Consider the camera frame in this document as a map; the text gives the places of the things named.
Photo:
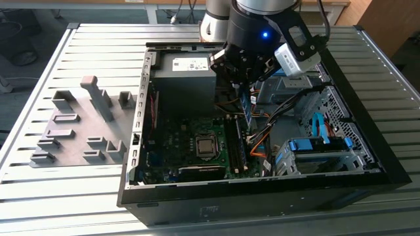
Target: case label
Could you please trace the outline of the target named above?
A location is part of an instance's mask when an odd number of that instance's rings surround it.
[[[200,217],[208,218],[218,215],[220,206],[204,206],[200,208]]]
[[[268,171],[270,171],[270,164],[268,163],[266,160],[264,160],[262,166],[265,167]]]
[[[256,105],[256,96],[250,96],[250,103]]]
[[[172,71],[209,70],[206,58],[174,58],[172,60]]]

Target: floor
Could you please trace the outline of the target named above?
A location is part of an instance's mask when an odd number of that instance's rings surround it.
[[[16,67],[0,56],[0,75],[8,78],[14,87],[10,94],[0,94],[0,130],[10,130],[30,95],[30,91],[41,76],[42,70],[49,61],[56,45],[69,22],[78,23],[109,23],[109,24],[146,24],[145,10],[60,10],[60,17],[56,19],[53,12],[48,9],[34,10],[42,32],[30,37],[32,44],[38,53],[38,59],[30,65]],[[158,23],[169,23],[170,12],[157,12]],[[178,13],[178,19],[188,16],[189,11],[182,10]],[[196,19],[201,19],[204,11],[194,11]],[[320,18],[313,13],[304,15],[306,24],[318,24]],[[393,62],[400,65],[402,74],[410,80],[414,87],[420,88],[420,46],[406,41],[400,51],[392,58]],[[0,144],[4,142],[6,134],[0,133]]]

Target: metal table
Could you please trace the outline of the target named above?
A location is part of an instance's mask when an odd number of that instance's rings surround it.
[[[312,32],[324,33],[322,27]],[[341,210],[146,228],[116,207],[120,165],[32,169],[56,89],[96,75],[109,95],[137,93],[148,41],[197,41],[196,25],[81,24],[68,29],[0,152],[0,232],[13,235],[420,234],[420,96],[364,31],[334,27],[329,50],[413,183]]]

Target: wooden furniture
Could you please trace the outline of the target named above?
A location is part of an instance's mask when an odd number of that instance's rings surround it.
[[[350,0],[336,23],[361,25],[388,57],[420,30],[418,0]]]
[[[350,0],[322,0],[328,20],[333,25]],[[0,8],[32,9],[145,9],[149,24],[157,24],[156,10],[176,10],[180,0],[0,0]],[[181,9],[189,9],[188,0]],[[205,0],[197,0],[196,10],[205,10]],[[317,12],[316,0],[302,0],[302,12]]]

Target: black cable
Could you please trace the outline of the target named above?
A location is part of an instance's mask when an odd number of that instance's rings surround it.
[[[58,9],[57,13],[54,14],[54,16],[53,16],[53,17],[54,17],[54,19],[61,18],[60,12],[61,12],[61,9]]]
[[[170,19],[172,15],[168,13],[166,10],[162,10],[162,11],[164,11],[164,13],[168,15],[168,18]]]
[[[178,3],[178,7],[177,7],[177,10],[176,10],[176,15],[178,14],[178,11],[180,11],[180,9],[181,9],[182,1],[184,1],[184,0],[181,0],[181,2]]]
[[[214,104],[214,106],[216,106],[222,112],[225,112],[225,113],[228,113],[228,114],[233,114],[233,115],[242,115],[242,114],[244,114],[244,113],[240,113],[240,112],[233,112],[233,111],[225,109],[224,107],[221,107],[220,105],[216,105],[216,104]]]
[[[328,21],[328,17],[326,17],[326,14],[325,14],[325,10],[324,10],[324,6],[322,6],[321,0],[317,0],[317,7],[320,8],[321,17],[322,17],[322,20],[324,20],[325,38],[326,38],[326,42],[328,42],[329,41],[329,37],[330,37],[330,25],[329,25],[329,21]]]
[[[293,5],[289,6],[289,8],[290,8],[292,10],[294,10],[294,9],[298,7],[298,5],[301,5],[301,0],[297,0],[297,1],[293,3]]]
[[[312,88],[306,88],[306,89],[298,91],[298,93],[296,93],[292,97],[289,97],[278,105],[278,107],[276,108],[274,112],[270,114],[269,118],[266,119],[264,128],[252,135],[249,140],[253,141],[260,135],[262,135],[262,134],[265,134],[266,132],[270,131],[270,128],[272,128],[273,124],[277,121],[277,118],[294,107],[297,101],[300,100],[300,98],[302,96],[305,96],[310,92],[322,91],[325,86],[328,86],[328,85],[330,85],[330,83],[322,83],[318,86],[314,86]]]
[[[193,13],[193,10],[196,8],[196,3],[197,3],[197,0],[194,0],[193,3],[190,3],[190,0],[188,0],[188,4],[189,4],[189,14],[185,18],[185,22],[188,21],[188,23],[190,23],[190,19],[192,19],[192,23],[194,24],[196,23],[196,18],[194,18],[194,13]]]
[[[272,153],[270,153],[270,141],[269,141],[269,135],[266,136],[265,140],[264,140],[264,150],[265,150],[265,159],[268,161],[268,163],[270,164],[272,168],[269,171],[266,171],[265,175],[262,177],[266,177],[266,176],[270,176],[270,172],[272,172],[272,169],[274,168],[273,167],[273,163],[274,163],[274,158],[272,156]]]
[[[230,101],[232,101],[232,99],[230,99],[230,95],[229,95],[229,94],[226,94],[225,96],[226,96],[226,98],[228,98],[228,101],[230,102]],[[230,105],[234,107],[234,109],[236,109],[238,112],[241,112],[241,111],[242,111],[242,110],[238,108],[238,106],[234,104],[234,102],[232,102],[232,103],[230,103]]]

